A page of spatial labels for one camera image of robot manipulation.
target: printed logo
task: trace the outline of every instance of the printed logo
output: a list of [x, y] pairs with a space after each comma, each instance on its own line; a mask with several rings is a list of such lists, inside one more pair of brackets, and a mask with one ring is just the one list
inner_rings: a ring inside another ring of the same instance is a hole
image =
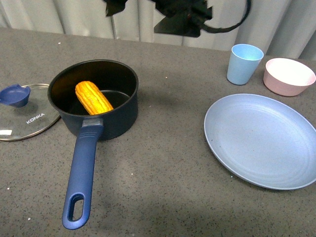
[[35, 121], [36, 119], [38, 119], [38, 118], [40, 118], [40, 117], [42, 117], [42, 116], [44, 116], [44, 115], [45, 115], [45, 114], [37, 115], [37, 116], [31, 118], [29, 121], [26, 121], [26, 124], [30, 124], [31, 122]]

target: black cable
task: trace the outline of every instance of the black cable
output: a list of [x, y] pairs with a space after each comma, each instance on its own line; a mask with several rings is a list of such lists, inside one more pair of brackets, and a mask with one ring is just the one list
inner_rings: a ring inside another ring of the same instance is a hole
[[251, 9], [251, 0], [246, 0], [247, 3], [247, 10], [243, 16], [243, 18], [241, 19], [241, 21], [239, 23], [237, 23], [234, 26], [228, 27], [228, 28], [213, 28], [211, 26], [207, 26], [206, 24], [204, 24], [204, 22], [199, 21], [198, 19], [193, 19], [192, 21], [194, 24], [197, 24], [201, 29], [205, 30], [206, 32], [209, 33], [227, 33], [229, 31], [232, 31], [234, 29], [236, 29], [238, 26], [240, 26], [248, 17], [249, 13], [250, 13], [250, 9]]

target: pot lid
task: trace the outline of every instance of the pot lid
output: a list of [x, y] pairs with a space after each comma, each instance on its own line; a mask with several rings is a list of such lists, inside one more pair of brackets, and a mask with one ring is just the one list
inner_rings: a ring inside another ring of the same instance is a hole
[[[0, 102], [0, 141], [23, 140], [45, 131], [57, 122], [60, 116], [48, 100], [48, 86], [13, 85], [2, 90], [6, 101]], [[17, 97], [22, 98], [23, 104], [11, 102], [12, 98]]]

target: handle hole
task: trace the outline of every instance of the handle hole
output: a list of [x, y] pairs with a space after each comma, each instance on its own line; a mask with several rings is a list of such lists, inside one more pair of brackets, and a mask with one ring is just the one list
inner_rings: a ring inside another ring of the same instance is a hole
[[69, 210], [69, 220], [76, 221], [82, 216], [84, 198], [82, 194], [73, 196]]

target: saucepan handle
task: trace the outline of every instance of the saucepan handle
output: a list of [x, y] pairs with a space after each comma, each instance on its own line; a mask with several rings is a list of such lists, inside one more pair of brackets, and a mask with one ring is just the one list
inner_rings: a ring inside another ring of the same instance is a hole
[[[76, 140], [62, 216], [62, 222], [66, 229], [78, 229], [89, 219], [95, 151], [102, 133], [102, 119], [90, 118], [83, 121]], [[73, 220], [75, 203], [79, 200], [83, 200], [82, 215], [79, 219]]]

